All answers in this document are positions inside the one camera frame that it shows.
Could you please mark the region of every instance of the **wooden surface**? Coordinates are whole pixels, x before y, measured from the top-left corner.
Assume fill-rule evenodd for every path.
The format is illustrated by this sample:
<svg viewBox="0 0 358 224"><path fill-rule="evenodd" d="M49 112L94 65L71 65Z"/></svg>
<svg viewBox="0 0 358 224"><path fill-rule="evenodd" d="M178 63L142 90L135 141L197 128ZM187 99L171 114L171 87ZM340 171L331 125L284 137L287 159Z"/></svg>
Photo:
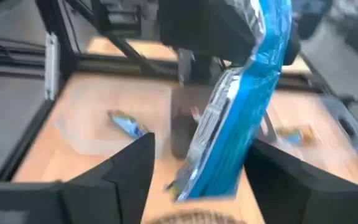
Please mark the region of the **wooden surface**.
<svg viewBox="0 0 358 224"><path fill-rule="evenodd" d="M163 59L168 55L167 60L173 60L167 54L164 46L136 45L137 50L141 49L146 57ZM99 54L116 54L116 49L106 46L108 43L104 39L92 41L89 51ZM297 61L292 67L293 70L305 71L304 62ZM46 120L34 145L30 148L24 163L17 171L15 182L46 182L52 180L70 180L71 178L87 171L100 162L106 156L84 156L78 154L66 141L55 127L55 122L60 113L66 108L68 100L72 97L73 91L82 83L99 82L153 82L164 84L169 88L180 88L175 82L162 82L138 79L113 78L101 75L76 74L69 80L65 91L57 101L48 120ZM345 153L351 154L352 159L346 163L338 163L326 159L309 159L302 155L302 151L289 150L279 145L282 150L303 159L312 165L324 169L334 175L350 180L358 184L358 155L352 151L342 132L336 126L333 119L328 115L324 106L313 95L297 92L278 91L273 95L268 113L275 126L293 126L297 124L311 123L321 138L321 144L315 150L325 151L330 148L341 149ZM177 210L202 208L216 212L232 215L237 219L244 220L246 223L263 223L263 218L255 201L252 189L249 186L245 172L241 175L239 190L236 198L226 200L203 200L199 202L173 203L171 195L162 191L163 186L170 182L181 162L176 161L170 154L168 147L164 149L161 159L155 163L155 172L150 186L149 197L147 200L143 222L157 218L166 213Z"/></svg>
<svg viewBox="0 0 358 224"><path fill-rule="evenodd" d="M55 126L55 122L62 111L67 111L66 105L69 103L73 93L79 86L82 88L82 84L92 83L93 81L102 82L108 85L109 82L116 82L118 80L120 82L128 82L129 84L132 83L133 85L136 85L137 82L147 82L138 79L113 78L101 75L74 75L65 88L63 95L57 101L50 117L35 140L34 145L24 159L24 163L17 171L14 181L66 181L104 161L107 156L84 156L78 154L68 141L62 137ZM162 81L153 81L153 83L162 83ZM179 84L175 82L163 82L163 84L170 88L180 88ZM143 102L141 100L128 101L127 103L149 107L148 102ZM264 222L244 171L241 175L236 198L174 203L172 195L163 192L163 188L164 185L169 184L169 182L173 180L176 171L182 164L182 162L173 158L170 153L169 144L167 144L162 158L157 159L155 162L154 175L143 216L144 222L167 213L192 208L207 209L221 212L226 215L232 215L234 218L243 220L246 223L258 224Z"/></svg>
<svg viewBox="0 0 358 224"><path fill-rule="evenodd" d="M146 58L177 61L177 56L173 50L162 45L161 43L145 40L128 40L128 43L136 51L138 51L138 53L144 55ZM124 54L115 45L104 37L95 37L88 46L88 53L124 56ZM284 66L283 72L303 73L306 75L311 73L309 67L301 57L297 57L292 65Z"/></svg>

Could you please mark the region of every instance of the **blue snack bag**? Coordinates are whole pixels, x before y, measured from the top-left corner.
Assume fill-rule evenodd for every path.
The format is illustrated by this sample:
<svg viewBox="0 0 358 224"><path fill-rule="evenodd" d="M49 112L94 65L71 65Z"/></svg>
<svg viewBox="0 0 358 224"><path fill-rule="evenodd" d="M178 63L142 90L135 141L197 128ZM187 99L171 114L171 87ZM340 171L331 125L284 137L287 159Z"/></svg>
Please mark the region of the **blue snack bag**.
<svg viewBox="0 0 358 224"><path fill-rule="evenodd" d="M290 36L290 0L225 1L242 13L257 44L243 67L227 69L217 82L186 165L169 185L178 201L236 194L248 148L280 78Z"/></svg>

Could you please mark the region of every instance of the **wooden table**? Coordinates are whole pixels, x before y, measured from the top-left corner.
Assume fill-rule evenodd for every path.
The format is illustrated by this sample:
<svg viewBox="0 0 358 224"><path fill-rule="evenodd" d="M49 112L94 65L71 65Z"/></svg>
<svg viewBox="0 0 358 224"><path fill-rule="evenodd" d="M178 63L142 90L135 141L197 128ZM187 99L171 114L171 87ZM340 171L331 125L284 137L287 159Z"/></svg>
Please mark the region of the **wooden table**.
<svg viewBox="0 0 358 224"><path fill-rule="evenodd" d="M133 42L132 45L142 52L146 57L166 60L175 60L174 55L164 46L159 44L149 44ZM114 46L109 45L104 39L96 38L89 47L89 52L99 54L119 55ZM286 71L310 72L300 58L292 66L285 67ZM161 80L139 80L135 78L107 77L96 74L74 74L58 99L53 111L46 120L34 145L30 148L23 164L17 171L15 182L47 182L53 180L70 180L82 172L94 167L104 161L104 156L84 156L76 153L69 143L62 138L55 127L56 119L64 110L73 90L82 83L92 81L103 82L153 82L166 85L171 89L181 88L177 82L167 82ZM319 123L313 125L323 126L323 144L341 145L348 153L352 153L351 146L344 141L344 136L339 128L332 121L324 107L313 95L292 93L287 91L277 91L268 108L268 113L275 126L285 126L294 124L304 124L310 117L319 118ZM300 154L293 153L294 156L301 157ZM355 154L351 161L346 164L329 164L327 162L311 163L321 169L338 175L358 184L358 155ZM153 175L150 192L146 203L142 222L147 222L153 218L165 215L166 213L177 210L192 208L202 208L212 211L232 215L234 218L243 220L246 223L264 223L264 219L257 206L254 194L248 183L246 173L243 171L240 179L239 190L236 198L222 200L201 200L197 202L173 203L172 196L162 191L163 186L169 183L182 162L173 158L169 146L165 148L161 159L155 162L155 172Z"/></svg>

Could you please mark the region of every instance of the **gray floor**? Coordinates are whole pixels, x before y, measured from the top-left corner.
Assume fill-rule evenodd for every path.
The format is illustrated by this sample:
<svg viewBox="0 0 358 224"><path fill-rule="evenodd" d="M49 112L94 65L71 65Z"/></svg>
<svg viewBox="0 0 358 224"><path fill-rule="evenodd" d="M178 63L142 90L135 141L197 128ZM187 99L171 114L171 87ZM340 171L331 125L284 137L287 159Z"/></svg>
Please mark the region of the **gray floor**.
<svg viewBox="0 0 358 224"><path fill-rule="evenodd" d="M90 6L90 0L84 2ZM6 0L0 8L0 37L44 44L45 28L34 0ZM96 30L81 16L71 11L70 16L80 50L85 51ZM327 24L302 44L302 51L336 92L358 97L358 55ZM40 106L42 89L41 81L0 78L0 165ZM358 106L351 110L358 119Z"/></svg>

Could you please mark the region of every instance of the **plastic bag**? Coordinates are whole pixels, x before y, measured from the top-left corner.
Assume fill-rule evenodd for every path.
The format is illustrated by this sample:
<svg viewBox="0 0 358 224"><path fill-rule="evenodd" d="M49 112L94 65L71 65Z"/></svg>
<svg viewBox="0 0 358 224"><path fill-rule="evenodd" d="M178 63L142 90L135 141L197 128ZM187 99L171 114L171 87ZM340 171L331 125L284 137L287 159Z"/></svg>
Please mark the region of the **plastic bag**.
<svg viewBox="0 0 358 224"><path fill-rule="evenodd" d="M178 201L236 194L248 148L280 77L290 36L290 0L211 3L218 1L243 13L257 44L243 67L226 70L217 82L191 141L186 165L169 186Z"/></svg>

